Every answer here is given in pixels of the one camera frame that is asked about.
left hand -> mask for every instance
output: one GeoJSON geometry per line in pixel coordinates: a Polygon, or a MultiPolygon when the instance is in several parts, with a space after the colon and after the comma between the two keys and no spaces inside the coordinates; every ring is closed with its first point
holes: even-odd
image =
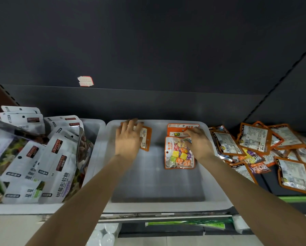
{"type": "Polygon", "coordinates": [[[137,119],[126,120],[122,126],[117,129],[115,135],[115,156],[121,157],[129,166],[136,158],[142,141],[140,131],[144,123],[138,123],[134,130],[136,121],[137,119]]]}

hand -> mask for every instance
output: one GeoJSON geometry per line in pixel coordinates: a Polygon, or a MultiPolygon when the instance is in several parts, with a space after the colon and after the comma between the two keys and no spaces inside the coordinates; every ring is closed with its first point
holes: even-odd
{"type": "Polygon", "coordinates": [[[185,133],[192,139],[192,143],[185,142],[185,144],[193,152],[194,157],[198,161],[214,156],[212,144],[203,129],[194,127],[186,130],[185,133]]]}
{"type": "Polygon", "coordinates": [[[142,141],[140,131],[144,123],[138,123],[134,130],[136,121],[137,119],[126,120],[117,129],[115,135],[115,155],[121,157],[126,166],[130,166],[133,163],[142,141]]]}

plastic bin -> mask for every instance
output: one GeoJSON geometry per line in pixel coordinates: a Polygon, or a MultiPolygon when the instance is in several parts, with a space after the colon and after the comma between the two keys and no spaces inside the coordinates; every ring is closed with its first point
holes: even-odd
{"type": "MultiPolygon", "coordinates": [[[[115,130],[123,121],[113,120],[106,125],[98,157],[95,159],[95,174],[114,155],[115,130]]],[[[219,211],[232,207],[212,175],[197,162],[194,169],[164,169],[167,124],[199,124],[212,140],[206,124],[178,120],[140,121],[152,128],[150,150],[139,150],[132,168],[116,187],[105,213],[219,211]]]]}
{"type": "MultiPolygon", "coordinates": [[[[92,155],[97,155],[100,140],[99,137],[103,134],[105,129],[105,122],[98,119],[85,119],[81,118],[84,125],[84,130],[86,136],[95,143],[92,155]]],[[[92,164],[92,159],[88,165],[87,174],[85,180],[93,177],[93,172],[95,169],[95,164],[92,164]]],[[[53,214],[56,212],[63,204],[0,204],[0,215],[34,215],[34,214],[53,214]]]]}

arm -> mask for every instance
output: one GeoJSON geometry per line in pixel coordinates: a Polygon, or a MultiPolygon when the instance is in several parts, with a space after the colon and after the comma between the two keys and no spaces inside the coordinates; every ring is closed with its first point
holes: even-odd
{"type": "Polygon", "coordinates": [[[192,138],[186,145],[264,245],[306,245],[306,216],[216,157],[202,129],[186,132],[192,138]]]}
{"type": "Polygon", "coordinates": [[[137,156],[143,124],[139,123],[134,131],[135,121],[126,121],[117,129],[115,156],[40,227],[26,246],[81,246],[87,243],[114,188],[137,156]]]}

floor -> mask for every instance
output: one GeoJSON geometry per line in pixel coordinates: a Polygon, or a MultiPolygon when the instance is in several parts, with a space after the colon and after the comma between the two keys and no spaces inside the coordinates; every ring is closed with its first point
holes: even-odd
{"type": "MultiPolygon", "coordinates": [[[[39,216],[0,216],[0,246],[24,246],[41,226],[39,216]]],[[[261,246],[256,236],[173,236],[118,238],[115,246],[261,246]]]]}

